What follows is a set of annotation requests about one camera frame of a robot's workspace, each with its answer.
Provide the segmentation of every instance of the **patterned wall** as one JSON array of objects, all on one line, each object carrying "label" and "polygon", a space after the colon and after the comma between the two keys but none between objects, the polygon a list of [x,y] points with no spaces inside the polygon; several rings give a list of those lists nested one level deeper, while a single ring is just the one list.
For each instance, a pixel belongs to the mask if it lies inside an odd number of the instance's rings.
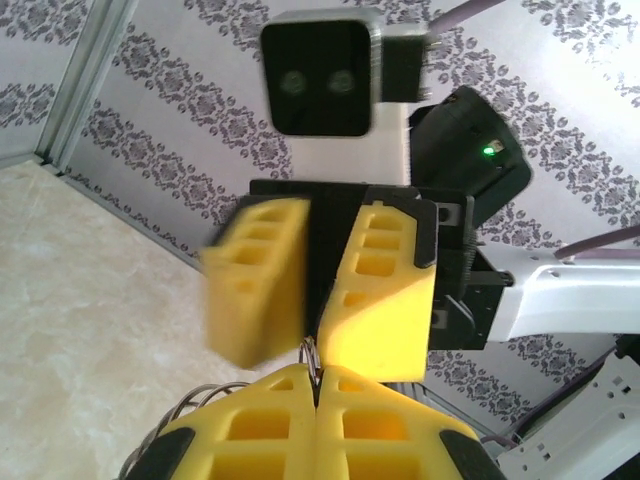
[{"label": "patterned wall", "polygon": [[0,0],[0,158],[36,149],[91,0]]},{"label": "patterned wall", "polygon": [[[66,166],[158,241],[198,246],[255,177],[291,175],[267,123],[256,41],[283,10],[376,5],[429,21],[460,1],[140,0]],[[445,35],[432,102],[479,89],[522,139],[532,186],[487,222],[487,240],[554,247],[640,222],[640,2],[509,0]],[[500,431],[612,345],[541,335],[482,352],[432,352],[427,385]]]}]

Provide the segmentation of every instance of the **camera lens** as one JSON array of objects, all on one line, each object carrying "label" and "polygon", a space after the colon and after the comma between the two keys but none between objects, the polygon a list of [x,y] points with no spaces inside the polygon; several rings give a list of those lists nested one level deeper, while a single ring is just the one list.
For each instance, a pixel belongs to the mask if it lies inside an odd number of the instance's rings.
[{"label": "camera lens", "polygon": [[337,95],[345,95],[355,88],[353,74],[349,70],[338,70],[329,77],[329,90]]},{"label": "camera lens", "polygon": [[307,81],[301,72],[292,70],[284,74],[280,82],[280,88],[288,95],[301,95],[307,89]]}]

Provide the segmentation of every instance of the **damask wallpaper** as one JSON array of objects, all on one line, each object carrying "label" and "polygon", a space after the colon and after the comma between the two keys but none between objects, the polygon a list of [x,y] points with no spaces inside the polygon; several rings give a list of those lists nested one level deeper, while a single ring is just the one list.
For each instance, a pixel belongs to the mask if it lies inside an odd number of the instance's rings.
[{"label": "damask wallpaper", "polygon": [[[162,244],[196,256],[250,179],[295,175],[287,141],[267,122],[261,24],[339,5],[426,22],[459,3],[140,0],[60,166]],[[482,227],[485,240],[555,247],[640,222],[639,10],[633,0],[508,0],[446,33],[429,56],[429,102],[461,84],[479,89],[535,170],[531,187]],[[563,334],[432,352],[426,385],[499,432],[612,344],[610,335]]]},{"label": "damask wallpaper", "polygon": [[31,153],[92,0],[0,0],[0,158]]}]

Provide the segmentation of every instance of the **marble floor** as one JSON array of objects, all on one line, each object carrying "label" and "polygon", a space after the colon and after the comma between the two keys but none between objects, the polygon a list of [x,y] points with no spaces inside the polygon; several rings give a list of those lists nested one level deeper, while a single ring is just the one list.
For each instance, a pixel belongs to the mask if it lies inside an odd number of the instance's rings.
[{"label": "marble floor", "polygon": [[0,170],[0,478],[113,479],[191,388],[295,358],[206,350],[202,282],[37,164]]}]

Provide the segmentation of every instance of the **white plastic part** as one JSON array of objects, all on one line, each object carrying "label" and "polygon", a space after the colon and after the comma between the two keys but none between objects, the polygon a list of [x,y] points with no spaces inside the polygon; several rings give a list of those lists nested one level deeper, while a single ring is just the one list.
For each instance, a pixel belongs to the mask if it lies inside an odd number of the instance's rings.
[{"label": "white plastic part", "polygon": [[409,185],[408,119],[406,104],[378,103],[374,126],[364,137],[290,137],[293,178]]},{"label": "white plastic part", "polygon": [[479,247],[515,281],[505,288],[488,341],[543,333],[640,333],[640,259],[561,262],[552,250]]},{"label": "white plastic part", "polygon": [[498,462],[509,480],[601,480],[638,452],[640,366],[612,353],[582,392]]}]

